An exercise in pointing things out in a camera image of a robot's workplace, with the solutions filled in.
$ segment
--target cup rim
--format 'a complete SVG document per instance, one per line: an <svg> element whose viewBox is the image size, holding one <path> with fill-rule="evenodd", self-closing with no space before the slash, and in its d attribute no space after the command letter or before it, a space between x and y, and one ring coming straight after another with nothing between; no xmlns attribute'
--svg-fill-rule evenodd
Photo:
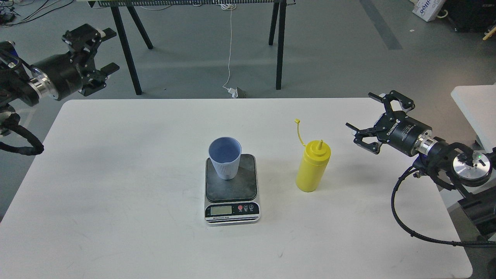
<svg viewBox="0 0 496 279"><path fill-rule="evenodd" d="M234 141L238 144L238 146L240 147L240 154L238 155L238 157L236 157L236 159L232 160L231 162L219 163L219 162L217 162L216 160L214 160L214 159L210 156L210 148L212 147L212 144L213 144L214 142L216 142L217 140L220 140L220 139L232 139L232 140L234 140ZM215 162L215 163L217 163L217 164L219 164L219 165L228 165L228 164L233 163L234 161L236 161L237 159L239 159L239 158L241 157L242 152L243 152L243 150L242 150L242 147L241 147L241 143L240 143L237 139L235 139L235 138L233 138L233 137L220 137L220 138L216 138L216 139L214 139L214 140L210 143L210 145L208 146L208 157L210 158L210 160L212 160L213 162Z"/></svg>

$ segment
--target yellow squeeze bottle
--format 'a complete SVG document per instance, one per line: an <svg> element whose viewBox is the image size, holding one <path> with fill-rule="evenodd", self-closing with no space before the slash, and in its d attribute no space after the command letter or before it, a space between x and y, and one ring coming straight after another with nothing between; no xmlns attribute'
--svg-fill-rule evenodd
<svg viewBox="0 0 496 279"><path fill-rule="evenodd" d="M323 140L313 140L305 145L300 136L300 120L295 119L295 122L298 138L305 146L300 168L296 175L296 185L304 192L313 192L317 189L327 167L331 157L331 148Z"/></svg>

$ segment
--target white box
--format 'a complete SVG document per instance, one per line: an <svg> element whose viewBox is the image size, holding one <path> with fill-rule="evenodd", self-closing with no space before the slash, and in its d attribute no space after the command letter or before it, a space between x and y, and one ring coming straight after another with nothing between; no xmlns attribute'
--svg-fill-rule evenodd
<svg viewBox="0 0 496 279"><path fill-rule="evenodd" d="M435 20L446 0L419 0L413 8L413 13L425 21Z"/></svg>

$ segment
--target bottle cap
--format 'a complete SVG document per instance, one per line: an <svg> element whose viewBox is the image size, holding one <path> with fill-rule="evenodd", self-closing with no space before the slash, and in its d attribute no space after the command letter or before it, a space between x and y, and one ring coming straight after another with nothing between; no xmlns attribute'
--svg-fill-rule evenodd
<svg viewBox="0 0 496 279"><path fill-rule="evenodd" d="M323 166L329 162L331 148L323 140L313 140L305 146L305 160L316 166Z"/></svg>

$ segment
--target white table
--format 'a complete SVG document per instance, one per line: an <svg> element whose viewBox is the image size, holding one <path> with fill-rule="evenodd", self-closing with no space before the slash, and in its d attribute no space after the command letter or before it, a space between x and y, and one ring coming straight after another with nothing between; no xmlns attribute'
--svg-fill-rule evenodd
<svg viewBox="0 0 496 279"><path fill-rule="evenodd" d="M451 92L486 152L496 147L496 85L457 86Z"/></svg>
<svg viewBox="0 0 496 279"><path fill-rule="evenodd" d="M0 278L466 278L461 247L410 237L390 208L413 161L355 144L381 104L356 99L77 100L62 107L0 224ZM319 188L295 183L303 140L324 139ZM258 223L209 227L204 169L231 136L257 161ZM436 186L404 182L397 210L459 240Z"/></svg>

